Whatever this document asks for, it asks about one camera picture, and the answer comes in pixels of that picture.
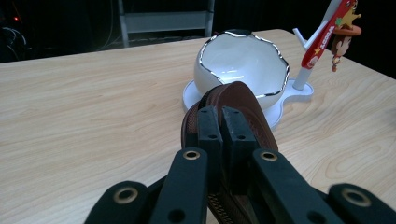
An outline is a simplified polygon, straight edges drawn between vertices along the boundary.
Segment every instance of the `wood grain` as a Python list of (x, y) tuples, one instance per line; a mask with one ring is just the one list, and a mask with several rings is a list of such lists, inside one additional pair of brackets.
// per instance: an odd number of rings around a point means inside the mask
[[(297, 38), (255, 35), (279, 47), (295, 77)], [(205, 41), (0, 64), (0, 222), (83, 223), (112, 185), (166, 175)], [(285, 104), (279, 150), (312, 186), (356, 184), (396, 209), (396, 80), (347, 58), (333, 73), (331, 57), (308, 80), (312, 99)]]

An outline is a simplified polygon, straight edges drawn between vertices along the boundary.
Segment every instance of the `keychain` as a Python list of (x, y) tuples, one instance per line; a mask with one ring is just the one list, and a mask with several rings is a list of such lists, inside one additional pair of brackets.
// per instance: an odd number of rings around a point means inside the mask
[(335, 34), (332, 42), (332, 55), (334, 55), (332, 57), (333, 72), (337, 71), (337, 64), (341, 62), (341, 57), (347, 52), (352, 36), (361, 34), (361, 28), (352, 24), (353, 20), (361, 17), (361, 14), (355, 14), (358, 1), (353, 4), (354, 6), (349, 9), (345, 16), (336, 21), (337, 26), (333, 30)]

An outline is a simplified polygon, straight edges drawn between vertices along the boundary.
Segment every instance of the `white saucer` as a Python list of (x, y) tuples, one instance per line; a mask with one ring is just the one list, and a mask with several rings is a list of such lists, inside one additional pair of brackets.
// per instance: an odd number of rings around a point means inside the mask
[[(276, 128), (276, 125), (282, 118), (283, 104), (286, 102), (308, 101), (314, 93), (314, 88), (309, 83), (305, 83), (304, 88), (301, 91), (295, 90), (292, 87), (293, 83), (294, 79), (289, 78), (285, 92), (282, 94), (280, 99), (274, 105), (263, 111), (271, 130)], [(183, 105), (185, 112), (200, 100), (201, 94), (198, 92), (195, 83), (192, 80), (186, 85), (183, 91)]]

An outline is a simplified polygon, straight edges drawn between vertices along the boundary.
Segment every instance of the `bowl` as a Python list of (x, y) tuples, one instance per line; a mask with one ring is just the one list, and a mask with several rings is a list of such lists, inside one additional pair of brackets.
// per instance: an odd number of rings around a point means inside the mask
[(195, 61), (194, 82), (203, 96), (218, 85), (242, 81), (264, 110), (283, 94), (289, 71), (274, 43), (251, 32), (231, 30), (212, 36), (201, 47)]

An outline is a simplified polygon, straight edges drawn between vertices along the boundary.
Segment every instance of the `silver bowl rim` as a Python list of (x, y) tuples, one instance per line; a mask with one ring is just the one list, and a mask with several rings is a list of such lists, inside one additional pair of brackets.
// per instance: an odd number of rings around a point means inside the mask
[(203, 64), (203, 62), (202, 62), (202, 59), (203, 59), (203, 56), (204, 56), (204, 51), (205, 51), (206, 47), (207, 47), (210, 43), (212, 43), (212, 42), (213, 42), (218, 36), (220, 36), (220, 35), (231, 35), (231, 36), (237, 37), (237, 38), (253, 36), (255, 39), (257, 39), (257, 40), (259, 40), (259, 41), (262, 41), (262, 42), (265, 42), (265, 43), (267, 43), (267, 44), (272, 45), (272, 46), (274, 47), (274, 49), (276, 50), (279, 59), (286, 65), (286, 75), (285, 75), (285, 78), (284, 78), (284, 80), (283, 80), (282, 87), (280, 88), (280, 90), (275, 91), (275, 92), (268, 92), (268, 93), (265, 93), (265, 94), (256, 95), (256, 98), (262, 98), (262, 97), (266, 97), (266, 96), (277, 95), (277, 94), (281, 93), (283, 90), (285, 90), (286, 84), (287, 84), (288, 79), (289, 79), (290, 67), (289, 67), (288, 62), (283, 58), (282, 54), (280, 53), (279, 48), (278, 48), (273, 42), (271, 42), (271, 41), (269, 41), (269, 40), (267, 40), (267, 39), (264, 39), (264, 38), (262, 38), (262, 37), (256, 36), (256, 35), (254, 35), (254, 34), (252, 34), (252, 33), (250, 33), (250, 34), (247, 35), (247, 34), (237, 34), (237, 33), (234, 33), (234, 32), (232, 32), (232, 31), (224, 31), (224, 32), (221, 32), (221, 33), (219, 33), (219, 34), (217, 34), (217, 35), (213, 35), (212, 37), (210, 37), (210, 38), (204, 43), (204, 45), (202, 46), (202, 48), (201, 48), (201, 50), (200, 50), (200, 52), (199, 52), (199, 55), (198, 55), (198, 61), (199, 61), (200, 66), (203, 67), (203, 68), (204, 68), (207, 72), (209, 72), (212, 76), (214, 76), (221, 84), (224, 84), (225, 82), (224, 82), (219, 76), (217, 76), (215, 72), (213, 72), (213, 71), (211, 71), (209, 68), (205, 67), (204, 64)]

